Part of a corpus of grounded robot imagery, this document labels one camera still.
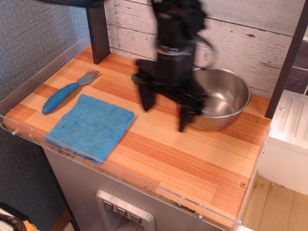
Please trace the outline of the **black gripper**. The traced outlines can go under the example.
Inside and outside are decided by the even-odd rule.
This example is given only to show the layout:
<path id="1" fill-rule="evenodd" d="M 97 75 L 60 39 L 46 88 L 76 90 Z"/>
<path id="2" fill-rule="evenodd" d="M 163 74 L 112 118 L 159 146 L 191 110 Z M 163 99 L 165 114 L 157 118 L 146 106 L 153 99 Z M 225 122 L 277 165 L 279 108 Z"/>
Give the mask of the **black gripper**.
<path id="1" fill-rule="evenodd" d="M 193 77 L 195 48 L 179 52 L 157 53 L 157 61 L 138 59 L 139 93 L 145 111 L 162 94 L 180 104 L 180 128 L 183 132 L 193 117 L 200 115 L 207 93 Z"/>

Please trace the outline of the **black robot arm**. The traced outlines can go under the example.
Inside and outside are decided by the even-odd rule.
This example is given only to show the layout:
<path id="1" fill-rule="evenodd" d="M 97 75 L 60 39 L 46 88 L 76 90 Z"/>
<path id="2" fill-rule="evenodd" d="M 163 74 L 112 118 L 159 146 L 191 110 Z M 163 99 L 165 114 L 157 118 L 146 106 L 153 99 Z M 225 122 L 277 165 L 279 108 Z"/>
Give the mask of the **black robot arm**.
<path id="1" fill-rule="evenodd" d="M 207 93 L 193 78 L 197 33 L 205 28 L 206 13 L 198 0 L 153 0 L 157 21 L 157 60 L 138 59 L 138 73 L 132 81 L 139 86 L 145 111 L 162 94 L 178 103 L 183 131 L 195 115 L 200 115 Z"/>

